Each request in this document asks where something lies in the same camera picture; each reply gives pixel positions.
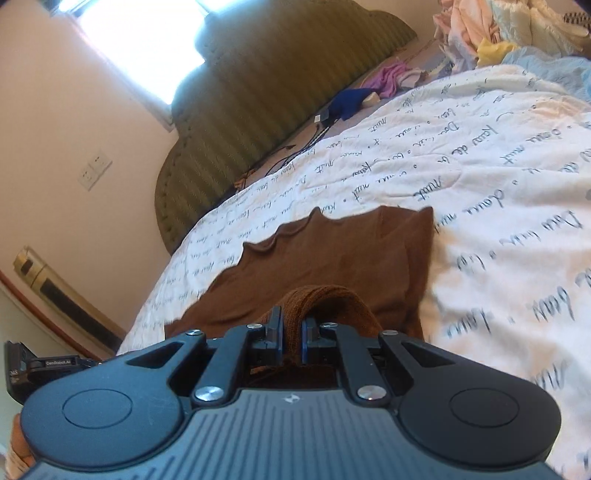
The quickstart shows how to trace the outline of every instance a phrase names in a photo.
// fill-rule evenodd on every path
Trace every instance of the quilted headboard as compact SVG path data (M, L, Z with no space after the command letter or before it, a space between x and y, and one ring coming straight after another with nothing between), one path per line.
M209 14L196 39L205 64L177 90L179 139L156 184L168 251L243 173L415 36L353 0L242 0Z

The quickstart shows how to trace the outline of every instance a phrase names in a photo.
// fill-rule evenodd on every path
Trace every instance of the bright window light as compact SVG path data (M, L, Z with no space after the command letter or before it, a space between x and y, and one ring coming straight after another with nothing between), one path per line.
M220 10L223 10L228 5L230 5L234 2L236 2L236 0L200 0L199 1L199 3L201 3L210 12L218 12Z
M95 47L170 105L178 84L204 62L194 46L203 18L195 0L98 0L79 21Z
M77 7L80 3L80 0L61 0L59 9L62 12L69 12L74 7Z

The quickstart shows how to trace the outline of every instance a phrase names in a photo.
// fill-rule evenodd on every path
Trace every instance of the wall outlet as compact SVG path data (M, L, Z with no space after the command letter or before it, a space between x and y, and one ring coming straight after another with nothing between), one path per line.
M92 169L101 176L107 168L109 168L112 164L112 160L107 157L103 152L100 152L96 155L92 160L88 162L88 165L92 167Z
M78 175L78 182L86 190L90 191L92 186L98 181L99 177L100 174L98 174L94 168L87 164L84 165L80 171L80 175Z

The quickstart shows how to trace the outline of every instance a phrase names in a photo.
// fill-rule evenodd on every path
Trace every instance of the bed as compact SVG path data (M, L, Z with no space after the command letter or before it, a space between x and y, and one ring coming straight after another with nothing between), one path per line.
M549 464L588 480L591 108L518 66L436 80L320 141L199 220L120 352L163 339L243 242L318 206L435 212L425 339L536 382L563 427Z

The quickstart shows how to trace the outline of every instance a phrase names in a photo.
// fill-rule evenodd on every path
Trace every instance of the ribbed grip surface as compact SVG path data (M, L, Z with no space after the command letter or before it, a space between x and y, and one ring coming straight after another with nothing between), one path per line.
M105 473L39 464L27 480L558 480L543 463L512 472L473 472L412 445L379 408L341 390L244 390L225 408L198 411L166 451Z

